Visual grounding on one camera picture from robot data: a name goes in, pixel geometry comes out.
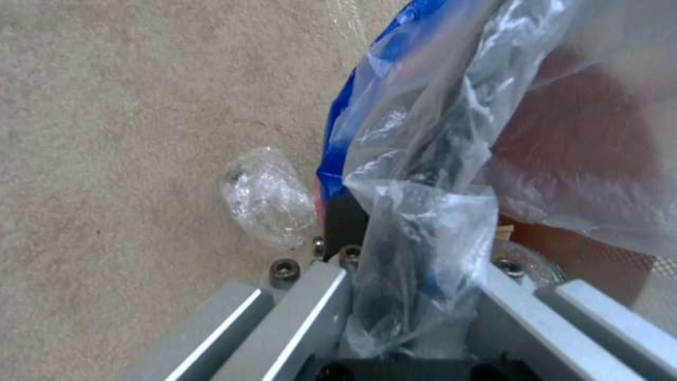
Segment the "plastic bag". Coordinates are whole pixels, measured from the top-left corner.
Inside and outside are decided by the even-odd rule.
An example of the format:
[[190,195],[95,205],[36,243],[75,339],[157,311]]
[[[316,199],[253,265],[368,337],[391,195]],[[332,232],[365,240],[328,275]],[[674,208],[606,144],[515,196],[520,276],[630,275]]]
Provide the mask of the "plastic bag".
[[335,26],[339,51],[348,62],[356,62],[390,20],[405,5],[404,0],[325,0],[327,16]]
[[352,140],[344,182],[370,214],[346,329],[361,356],[463,353],[498,213],[471,180],[577,2],[437,5],[374,43],[329,137]]
[[313,199],[277,149],[256,148],[230,163],[221,195],[235,221],[271,247],[294,250],[312,233]]
[[676,257],[677,3],[587,1],[476,182],[517,220]]

